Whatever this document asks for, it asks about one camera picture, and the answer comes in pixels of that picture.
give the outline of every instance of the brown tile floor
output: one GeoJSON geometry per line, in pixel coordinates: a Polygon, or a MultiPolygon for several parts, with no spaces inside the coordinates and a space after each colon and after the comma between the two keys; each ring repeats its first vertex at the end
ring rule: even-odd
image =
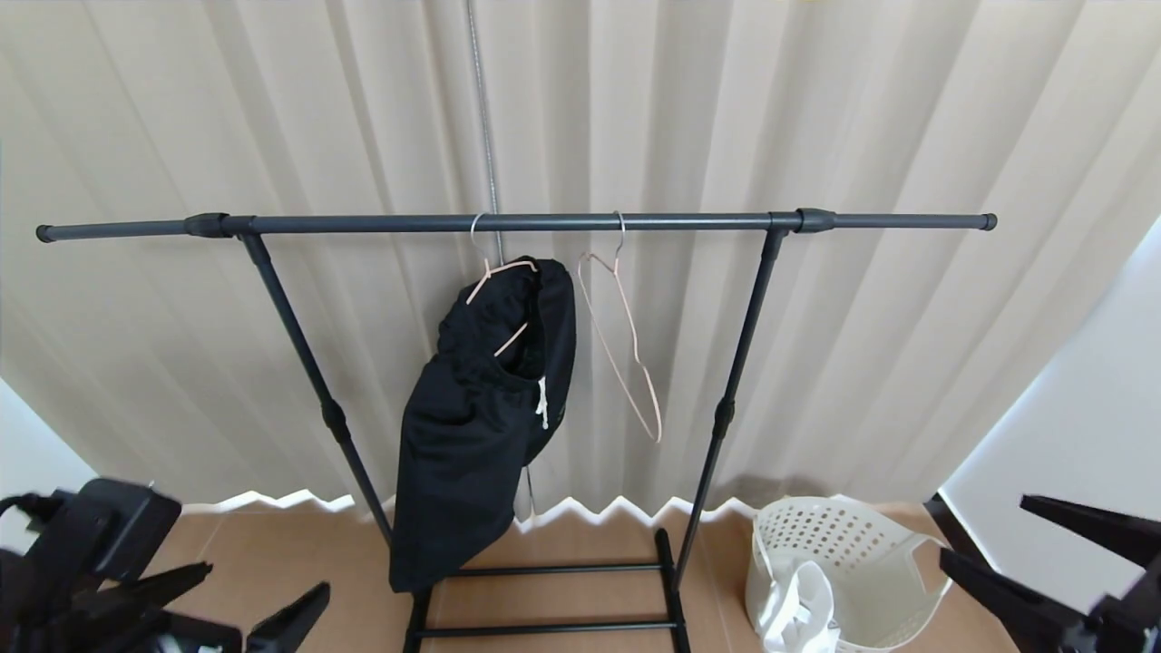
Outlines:
{"type": "MultiPolygon", "coordinates": [[[[940,537],[918,505],[888,505],[884,512],[907,528],[940,537]]],[[[675,547],[686,516],[664,512],[659,523],[675,547]]],[[[727,512],[698,531],[697,550],[682,589],[691,645],[697,652],[760,653],[743,603],[750,523],[727,512]]],[[[942,580],[936,551],[923,552],[925,577],[942,580]]],[[[599,526],[565,514],[521,533],[513,528],[471,566],[553,565],[649,560],[651,529],[627,512],[599,526]]],[[[397,651],[411,609],[409,595],[387,584],[387,550],[373,524],[349,514],[310,508],[243,510],[179,519],[151,571],[207,560],[214,573],[173,609],[237,624],[248,631],[258,619],[319,580],[332,586],[331,605],[303,651],[397,651]]],[[[504,579],[457,579],[432,596],[430,625],[519,624],[590,618],[664,618],[656,573],[564,574],[504,579]]],[[[668,631],[540,634],[432,640],[426,653],[464,651],[670,651],[668,631]]],[[[953,588],[928,630],[907,652],[1016,651],[1000,624],[959,588],[953,588]]]]}

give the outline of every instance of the pink clothes hanger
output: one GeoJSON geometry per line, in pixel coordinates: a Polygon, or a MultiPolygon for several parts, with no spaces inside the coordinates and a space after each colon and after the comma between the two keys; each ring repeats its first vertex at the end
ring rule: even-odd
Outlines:
{"type": "Polygon", "coordinates": [[[625,287],[621,286],[620,275],[620,264],[621,264],[621,247],[625,246],[625,216],[621,211],[615,211],[616,217],[621,221],[621,244],[616,245],[616,253],[613,256],[613,265],[608,265],[599,256],[592,252],[585,252],[580,254],[580,259],[577,260],[577,281],[580,284],[580,293],[584,295],[584,303],[589,307],[589,315],[592,316],[593,329],[597,330],[597,337],[600,338],[600,344],[605,347],[605,356],[608,357],[608,364],[613,366],[613,373],[616,374],[616,380],[621,383],[621,389],[625,390],[625,396],[629,400],[629,406],[633,407],[633,411],[637,414],[637,419],[641,421],[641,426],[644,428],[646,433],[649,436],[654,443],[661,444],[661,404],[657,402],[657,390],[654,388],[652,378],[649,375],[649,368],[646,367],[644,363],[641,363],[641,354],[637,352],[637,328],[633,324],[633,313],[629,310],[629,300],[625,296],[625,287]],[[633,393],[629,392],[629,385],[625,382],[625,376],[621,375],[621,371],[616,367],[616,363],[613,360],[613,352],[608,349],[608,342],[605,340],[605,335],[600,331],[600,323],[597,322],[597,316],[592,310],[592,300],[589,297],[589,289],[584,285],[584,274],[582,274],[580,266],[584,261],[599,263],[610,274],[613,275],[613,280],[616,281],[616,290],[621,295],[621,306],[625,307],[625,316],[629,320],[629,332],[633,335],[633,360],[641,367],[641,371],[646,375],[646,385],[649,386],[649,397],[652,400],[654,406],[654,418],[657,421],[657,435],[654,435],[652,429],[649,428],[648,422],[646,422],[644,415],[641,414],[641,409],[637,408],[637,402],[633,399],[633,393]]]}
{"type": "MultiPolygon", "coordinates": [[[[490,267],[488,263],[488,254],[485,254],[484,251],[479,249],[479,245],[476,244],[476,222],[479,222],[479,218],[483,215],[484,214],[482,213],[476,214],[476,217],[473,218],[471,221],[471,229],[468,231],[468,235],[471,238],[471,246],[476,247],[476,251],[479,252],[481,256],[483,256],[484,258],[484,275],[479,278],[479,282],[476,284],[476,287],[471,289],[471,294],[468,295],[468,300],[463,302],[466,304],[470,304],[471,300],[476,299],[476,294],[479,293],[479,289],[483,288],[484,284],[492,278],[492,274],[496,274],[497,272],[503,272],[505,270],[512,270],[513,267],[521,267],[525,265],[531,267],[533,272],[538,272],[536,266],[533,265],[531,260],[517,260],[506,265],[502,265],[499,267],[490,267]]],[[[520,328],[515,330],[515,333],[512,333],[512,337],[509,338],[506,343],[500,345],[500,349],[496,350],[496,353],[493,353],[492,356],[495,357],[504,353],[504,350],[512,346],[512,343],[514,343],[515,339],[520,337],[520,333],[524,333],[524,330],[527,328],[528,328],[527,322],[521,324],[520,328]]]]}

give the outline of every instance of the beige curtain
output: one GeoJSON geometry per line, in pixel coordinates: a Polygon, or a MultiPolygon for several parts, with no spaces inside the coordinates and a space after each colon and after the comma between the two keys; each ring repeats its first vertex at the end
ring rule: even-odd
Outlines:
{"type": "MultiPolygon", "coordinates": [[[[1001,216],[990,234],[789,237],[712,503],[930,495],[1161,213],[1155,2],[475,13],[505,211],[1001,216]]],[[[464,5],[2,2],[0,98],[0,374],[102,473],[197,502],[349,491],[240,245],[49,246],[33,229],[486,209],[464,5]]],[[[510,257],[570,267],[615,245],[505,236],[510,257]]],[[[269,246],[390,496],[403,404],[481,261],[459,235],[269,246]]],[[[532,466],[538,508],[692,496],[758,247],[747,234],[630,235],[622,265],[665,439],[647,440],[582,320],[565,428],[532,466]]],[[[627,365],[615,289],[589,281],[627,365]]]]}

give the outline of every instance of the rack base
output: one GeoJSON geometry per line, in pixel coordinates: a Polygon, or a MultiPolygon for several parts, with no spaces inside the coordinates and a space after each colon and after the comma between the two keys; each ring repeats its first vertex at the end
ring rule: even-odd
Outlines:
{"type": "Polygon", "coordinates": [[[431,588],[416,593],[411,604],[411,620],[408,622],[408,633],[403,640],[403,653],[419,653],[424,639],[444,637],[486,637],[499,634],[533,634],[551,632],[600,632],[613,630],[657,630],[668,629],[673,636],[673,651],[690,653],[690,637],[685,629],[685,615],[682,611],[682,595],[676,589],[673,553],[669,546],[669,533],[658,529],[654,534],[657,545],[657,562],[628,562],[611,565],[572,565],[551,567],[497,567],[483,569],[461,569],[452,577],[512,576],[528,574],[572,574],[593,572],[661,572],[662,591],[665,593],[666,619],[642,622],[582,622],[562,624],[535,624],[517,626],[471,626],[455,629],[427,627],[427,608],[431,605],[431,588]]]}

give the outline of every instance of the white plastic basket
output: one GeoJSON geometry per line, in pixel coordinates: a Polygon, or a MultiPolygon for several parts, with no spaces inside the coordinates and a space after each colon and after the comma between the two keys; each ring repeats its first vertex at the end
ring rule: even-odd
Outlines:
{"type": "Polygon", "coordinates": [[[813,560],[834,589],[835,622],[842,629],[837,650],[890,651],[926,627],[951,588],[951,579],[932,591],[923,587],[913,553],[926,541],[939,544],[857,501],[814,496],[776,501],[753,519],[748,608],[765,601],[770,591],[770,572],[758,547],[765,547],[770,559],[813,560]]]}

